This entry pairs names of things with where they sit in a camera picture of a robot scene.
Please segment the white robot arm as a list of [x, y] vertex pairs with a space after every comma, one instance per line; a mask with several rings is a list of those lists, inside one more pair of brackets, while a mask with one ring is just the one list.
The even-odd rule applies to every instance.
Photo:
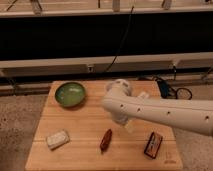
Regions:
[[137, 118], [213, 137], [213, 101], [134, 97], [131, 84], [117, 79], [106, 86], [102, 106], [120, 125]]

